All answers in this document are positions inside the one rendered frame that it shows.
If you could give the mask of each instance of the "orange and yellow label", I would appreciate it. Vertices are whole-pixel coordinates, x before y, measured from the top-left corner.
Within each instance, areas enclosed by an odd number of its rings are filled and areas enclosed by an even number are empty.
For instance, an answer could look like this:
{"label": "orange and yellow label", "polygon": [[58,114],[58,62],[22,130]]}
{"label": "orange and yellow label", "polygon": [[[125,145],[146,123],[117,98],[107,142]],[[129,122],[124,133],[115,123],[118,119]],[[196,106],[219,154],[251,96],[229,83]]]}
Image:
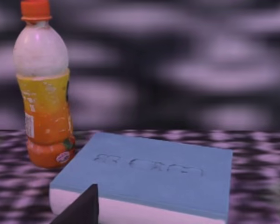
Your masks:
{"label": "orange and yellow label", "polygon": [[69,70],[45,78],[17,75],[24,100],[27,136],[35,144],[56,144],[72,135],[67,95],[69,79]]}

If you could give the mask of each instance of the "bottle cap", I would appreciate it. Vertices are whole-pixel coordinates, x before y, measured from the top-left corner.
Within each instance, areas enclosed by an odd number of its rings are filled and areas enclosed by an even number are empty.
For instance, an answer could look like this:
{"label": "bottle cap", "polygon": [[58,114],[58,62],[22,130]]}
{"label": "bottle cap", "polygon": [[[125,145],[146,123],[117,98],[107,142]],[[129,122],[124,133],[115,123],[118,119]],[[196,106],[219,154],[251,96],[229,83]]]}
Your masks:
{"label": "bottle cap", "polygon": [[49,0],[22,0],[21,12],[24,21],[48,21],[52,18]]}

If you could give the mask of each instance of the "blurred background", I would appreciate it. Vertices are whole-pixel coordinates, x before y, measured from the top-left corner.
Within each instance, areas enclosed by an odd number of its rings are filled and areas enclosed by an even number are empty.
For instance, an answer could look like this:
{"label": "blurred background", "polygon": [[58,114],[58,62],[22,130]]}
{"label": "blurred background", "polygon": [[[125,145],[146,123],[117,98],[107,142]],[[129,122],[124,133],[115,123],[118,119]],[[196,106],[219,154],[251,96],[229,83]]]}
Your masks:
{"label": "blurred background", "polygon": [[[280,0],[50,0],[75,129],[280,129]],[[0,129],[23,129],[0,0]]]}

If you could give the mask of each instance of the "table surface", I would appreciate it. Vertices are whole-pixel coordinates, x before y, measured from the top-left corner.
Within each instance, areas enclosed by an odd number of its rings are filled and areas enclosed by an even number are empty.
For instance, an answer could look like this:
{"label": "table surface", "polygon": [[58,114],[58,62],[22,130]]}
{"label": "table surface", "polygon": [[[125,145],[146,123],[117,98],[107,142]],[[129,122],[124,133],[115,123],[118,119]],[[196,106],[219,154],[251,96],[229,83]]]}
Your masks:
{"label": "table surface", "polygon": [[[97,131],[76,131],[80,149]],[[113,133],[232,149],[229,224],[280,224],[280,132],[124,130]],[[0,224],[49,224],[60,169],[29,162],[24,131],[0,131]]]}

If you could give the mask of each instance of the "bottle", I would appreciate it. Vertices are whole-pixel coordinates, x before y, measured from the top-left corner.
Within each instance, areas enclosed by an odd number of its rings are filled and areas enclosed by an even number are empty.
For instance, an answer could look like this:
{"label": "bottle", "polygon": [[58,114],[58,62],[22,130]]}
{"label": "bottle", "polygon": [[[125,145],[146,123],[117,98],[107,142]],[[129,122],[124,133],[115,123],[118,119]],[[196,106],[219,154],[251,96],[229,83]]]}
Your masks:
{"label": "bottle", "polygon": [[62,167],[75,153],[67,48],[49,25],[49,0],[22,0],[21,12],[26,26],[14,46],[14,64],[24,101],[28,154],[36,166]]}

